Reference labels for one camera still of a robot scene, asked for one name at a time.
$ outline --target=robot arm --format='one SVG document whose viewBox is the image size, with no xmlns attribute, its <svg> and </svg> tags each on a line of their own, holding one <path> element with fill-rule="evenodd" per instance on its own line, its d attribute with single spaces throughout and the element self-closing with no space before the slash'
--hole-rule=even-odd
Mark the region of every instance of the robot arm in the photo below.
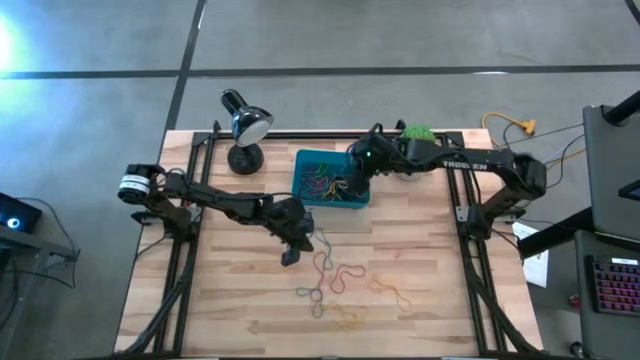
<svg viewBox="0 0 640 360">
<path fill-rule="evenodd" d="M 165 182 L 158 185 L 158 175 Z M 198 183 L 184 175 L 166 172 L 158 165 L 134 164 L 127 167 L 118 197 L 128 204 L 144 205 L 163 220 L 165 229 L 184 238 L 195 236 L 191 212 L 169 200 L 177 198 L 222 211 L 229 219 L 243 225 L 260 225 L 287 244 L 281 264 L 288 266 L 300 259 L 300 251 L 313 251 L 307 234 L 313 232 L 311 213 L 298 198 L 273 201 L 273 194 L 231 194 Z"/>
<path fill-rule="evenodd" d="M 371 178 L 391 172 L 412 174 L 437 168 L 472 169 L 493 172 L 505 183 L 493 197 L 469 208 L 468 232 L 477 239 L 489 239 L 495 218 L 521 200 L 535 200 L 546 192 L 546 168 L 528 154 L 515 154 L 508 149 L 455 149 L 431 141 L 387 137 L 376 124 L 349 148 L 355 162 L 348 190 L 369 190 Z"/>
</svg>

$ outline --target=wooden tabletop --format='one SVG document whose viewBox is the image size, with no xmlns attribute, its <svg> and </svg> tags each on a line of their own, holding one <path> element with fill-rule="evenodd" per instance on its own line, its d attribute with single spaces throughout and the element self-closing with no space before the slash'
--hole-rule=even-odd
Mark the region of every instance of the wooden tabletop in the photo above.
<svg viewBox="0 0 640 360">
<path fill-rule="evenodd" d="M 464 133 L 469 148 L 491 148 L 486 130 L 456 131 Z M 160 165 L 185 169 L 192 134 L 168 132 Z M 352 142 L 263 140 L 262 169 L 242 176 L 227 165 L 232 142 L 219 140 L 209 185 L 229 192 L 291 191 L 298 150 L 344 151 Z M 502 187 L 493 174 L 477 175 L 483 199 Z M 372 180 L 367 208 L 316 207 L 312 212 L 316 226 L 333 245 L 335 262 L 322 285 L 325 311 L 319 319 L 311 314 L 310 299 L 295 293 L 297 287 L 318 282 L 313 253 L 302 253 L 298 264 L 284 268 L 283 245 L 264 228 L 242 226 L 221 212 L 205 211 L 183 356 L 477 355 L 444 170 L 422 174 L 417 181 L 378 176 Z M 140 247 L 160 237 L 161 227 L 148 227 Z M 316 251 L 326 250 L 315 239 L 313 243 Z M 498 237 L 487 246 L 500 306 L 527 340 L 541 348 L 516 250 Z M 136 262 L 116 350 L 130 345 L 158 309 L 170 249 L 171 241 L 165 241 Z M 366 275 L 344 275 L 346 290 L 334 294 L 329 282 L 343 263 L 364 266 Z M 401 301 L 398 306 L 393 290 L 372 291 L 380 288 L 374 279 L 397 287 L 411 305 Z M 340 284 L 334 285 L 339 290 Z M 175 312 L 170 320 L 175 320 Z M 486 309 L 483 313 L 492 343 L 491 322 Z"/>
</svg>

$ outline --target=concrete floor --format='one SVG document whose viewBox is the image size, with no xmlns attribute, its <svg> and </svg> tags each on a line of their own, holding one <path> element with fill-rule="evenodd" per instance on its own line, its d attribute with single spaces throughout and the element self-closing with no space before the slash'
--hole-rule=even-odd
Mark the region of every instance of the concrete floor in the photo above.
<svg viewBox="0 0 640 360">
<path fill-rule="evenodd" d="M 196 0 L 5 0 L 0 73 L 177 70 L 195 7 Z M 622 0 L 210 1 L 192 68 L 636 64 L 638 39 Z M 501 111 L 538 120 L 542 133 L 581 122 L 583 106 L 614 104 L 639 83 L 640 73 L 612 72 L 190 79 L 176 127 L 227 125 L 218 97 L 233 87 L 272 112 L 276 128 L 365 128 L 399 118 L 465 128 Z M 129 218 L 135 209 L 115 194 L 127 164 L 156 161 L 175 86 L 174 78 L 0 80 L 0 191 L 50 202 L 82 248 L 78 288 L 42 282 L 11 358 L 111 351 L 140 233 Z M 492 134 L 499 138 L 504 126 L 491 120 Z M 580 132 L 514 149 L 544 159 Z M 510 136 L 522 138 L 516 129 Z M 556 169 L 550 181 L 557 176 Z M 589 203 L 586 162 L 577 157 L 527 217 L 557 221 Z M 65 241 L 54 224 L 42 225 Z M 531 294 L 545 348 L 566 354 L 580 335 L 566 306 L 576 287 L 572 245 L 554 249 L 550 266 L 549 288 Z"/>
</svg>

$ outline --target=blue tray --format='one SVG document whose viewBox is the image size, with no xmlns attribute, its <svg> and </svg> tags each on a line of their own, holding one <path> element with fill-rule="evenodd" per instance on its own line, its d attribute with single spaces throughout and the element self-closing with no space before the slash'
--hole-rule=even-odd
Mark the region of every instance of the blue tray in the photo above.
<svg viewBox="0 0 640 360">
<path fill-rule="evenodd" d="M 327 173 L 335 173 L 342 177 L 351 175 L 351 157 L 344 152 L 298 150 L 296 154 L 296 168 L 293 174 L 292 193 L 302 197 L 302 203 L 311 206 L 331 206 L 341 208 L 361 209 L 366 207 L 371 200 L 371 193 L 367 192 L 363 197 L 351 197 L 349 201 L 324 200 L 321 196 L 312 195 L 308 186 L 302 187 L 306 180 L 323 165 Z"/>
</svg>

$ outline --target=backlit keyboard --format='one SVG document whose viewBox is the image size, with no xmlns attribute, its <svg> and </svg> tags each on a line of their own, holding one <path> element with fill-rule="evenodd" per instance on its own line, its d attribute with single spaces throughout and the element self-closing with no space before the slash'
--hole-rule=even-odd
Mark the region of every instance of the backlit keyboard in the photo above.
<svg viewBox="0 0 640 360">
<path fill-rule="evenodd" d="M 633 259 L 586 257 L 596 312 L 640 316 L 640 266 Z"/>
</svg>

